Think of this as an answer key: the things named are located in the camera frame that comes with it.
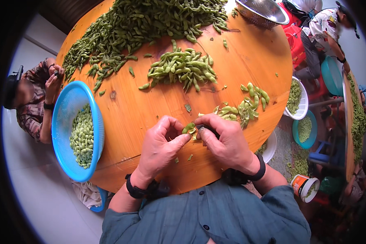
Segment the black wrist strap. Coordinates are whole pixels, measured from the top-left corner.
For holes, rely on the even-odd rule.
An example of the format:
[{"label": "black wrist strap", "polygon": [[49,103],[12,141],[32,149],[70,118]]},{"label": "black wrist strap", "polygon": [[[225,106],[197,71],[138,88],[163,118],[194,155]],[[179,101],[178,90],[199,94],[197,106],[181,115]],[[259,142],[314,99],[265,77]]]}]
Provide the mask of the black wrist strap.
[{"label": "black wrist strap", "polygon": [[49,109],[49,110],[53,111],[54,110],[54,104],[46,104],[46,103],[44,103],[43,104],[43,108],[44,109]]},{"label": "black wrist strap", "polygon": [[246,185],[249,180],[251,181],[260,180],[264,176],[264,173],[266,172],[266,163],[264,163],[261,154],[256,155],[260,162],[260,169],[255,175],[247,175],[239,170],[229,168],[222,173],[221,179],[228,185]]},{"label": "black wrist strap", "polygon": [[251,181],[258,181],[260,180],[263,176],[264,173],[266,172],[266,163],[263,160],[263,157],[261,154],[255,154],[260,162],[260,168],[259,171],[255,174],[255,175],[247,175],[247,179],[251,180]]},{"label": "black wrist strap", "polygon": [[339,61],[339,62],[341,62],[342,64],[344,64],[347,60],[346,60],[346,57],[344,57],[344,59],[343,60],[340,60],[338,57],[336,57],[337,58],[337,60]]},{"label": "black wrist strap", "polygon": [[158,183],[156,180],[153,180],[148,188],[146,190],[142,190],[136,186],[132,186],[132,184],[130,183],[130,176],[132,174],[127,174],[125,179],[126,179],[126,188],[129,192],[129,194],[136,199],[142,199],[144,198],[146,195],[150,195],[152,194],[157,188],[158,188]]}]

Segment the wooden table surface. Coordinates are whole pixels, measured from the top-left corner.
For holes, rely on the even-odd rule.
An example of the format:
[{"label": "wooden table surface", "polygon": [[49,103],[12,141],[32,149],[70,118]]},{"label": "wooden table surface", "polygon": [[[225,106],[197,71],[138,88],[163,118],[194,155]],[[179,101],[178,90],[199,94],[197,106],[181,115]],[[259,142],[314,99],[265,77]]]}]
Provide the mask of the wooden table surface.
[{"label": "wooden table surface", "polygon": [[[362,98],[359,93],[358,84],[356,82],[356,79],[354,75],[352,74],[352,71],[350,72],[352,80],[355,83],[355,92],[358,95],[359,103],[362,104]],[[354,118],[354,105],[352,103],[351,98],[351,87],[350,82],[347,79],[347,74],[344,73],[343,76],[343,93],[344,93],[344,104],[345,104],[345,117],[346,117],[346,179],[347,181],[350,181],[352,178],[352,173],[354,172],[355,163],[354,163],[354,143],[352,140],[352,133],[351,133],[351,127],[352,127],[352,121]]]},{"label": "wooden table surface", "polygon": [[[83,36],[92,22],[108,11],[112,3],[113,0],[105,0],[78,21],[75,30],[69,33],[60,49],[57,56],[59,65],[72,44]],[[223,31],[219,35],[212,26],[208,26],[201,28],[204,33],[198,38],[214,59],[213,69],[218,74],[218,85],[208,82],[200,85],[199,93],[192,87],[187,94],[180,83],[138,90],[138,86],[147,82],[150,65],[158,61],[161,54],[172,50],[169,37],[157,40],[157,44],[151,47],[144,44],[134,53],[138,61],[128,61],[117,75],[111,75],[103,81],[99,91],[106,89],[105,95],[100,97],[96,93],[94,97],[103,116],[105,145],[90,180],[92,183],[111,192],[119,190],[125,182],[125,175],[137,167],[146,130],[157,123],[157,115],[159,118],[170,115],[182,124],[188,124],[199,112],[211,113],[222,101],[237,107],[247,95],[240,90],[240,84],[247,85],[248,82],[267,91],[270,96],[266,111],[263,112],[260,103],[259,119],[250,122],[244,130],[252,151],[264,143],[280,120],[287,103],[292,77],[290,48],[281,26],[268,30],[253,25],[240,14],[233,18],[230,15],[233,7],[234,1],[229,1],[225,7],[231,31]],[[228,42],[228,50],[222,44],[223,39]],[[191,47],[204,53],[198,44],[185,39],[177,40],[177,44],[182,49]],[[146,53],[153,54],[153,57],[142,58]],[[133,67],[135,78],[128,71],[130,66]],[[89,66],[85,65],[82,73],[76,70],[73,77],[92,89],[95,80],[85,75],[88,69]],[[116,93],[115,98],[110,96],[112,93]],[[190,113],[184,107],[187,103],[192,108]],[[191,140],[180,150],[178,157],[179,163],[171,163],[158,176],[169,183],[171,194],[184,193],[209,184],[219,179],[226,169],[202,146],[202,141]]]}]

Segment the metal colander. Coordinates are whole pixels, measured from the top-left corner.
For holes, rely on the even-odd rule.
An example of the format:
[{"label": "metal colander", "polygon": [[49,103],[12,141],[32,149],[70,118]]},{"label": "metal colander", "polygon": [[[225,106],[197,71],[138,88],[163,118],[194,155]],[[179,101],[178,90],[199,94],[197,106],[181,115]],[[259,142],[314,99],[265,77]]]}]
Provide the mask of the metal colander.
[{"label": "metal colander", "polygon": [[287,25],[287,13],[274,0],[235,0],[237,9],[257,25],[272,28]]}]

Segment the black wristband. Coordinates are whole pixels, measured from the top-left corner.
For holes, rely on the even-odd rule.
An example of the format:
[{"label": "black wristband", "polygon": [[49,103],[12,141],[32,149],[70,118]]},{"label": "black wristband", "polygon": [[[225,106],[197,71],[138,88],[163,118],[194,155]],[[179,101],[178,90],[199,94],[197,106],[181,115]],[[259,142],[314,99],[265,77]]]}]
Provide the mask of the black wristband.
[{"label": "black wristband", "polygon": [[256,154],[256,156],[259,159],[260,168],[259,168],[259,171],[255,175],[247,175],[247,179],[251,180],[251,181],[260,180],[264,176],[264,173],[266,172],[266,163],[264,162],[262,155]]},{"label": "black wristband", "polygon": [[46,103],[44,103],[43,104],[43,108],[44,109],[49,109],[49,110],[53,111],[54,110],[54,104],[46,104]]},{"label": "black wristband", "polygon": [[340,60],[338,57],[336,57],[337,58],[337,60],[339,61],[339,62],[341,62],[342,64],[344,64],[347,60],[346,60],[346,57],[344,57],[344,59],[343,60]]},{"label": "black wristband", "polygon": [[148,188],[146,190],[142,190],[136,186],[132,186],[132,184],[130,183],[130,176],[132,174],[127,174],[125,176],[126,179],[126,188],[127,191],[129,192],[129,194],[135,198],[135,199],[142,199],[144,198],[146,195],[150,195],[151,193],[153,193],[157,188],[158,188],[158,183],[156,180],[153,180]]}]

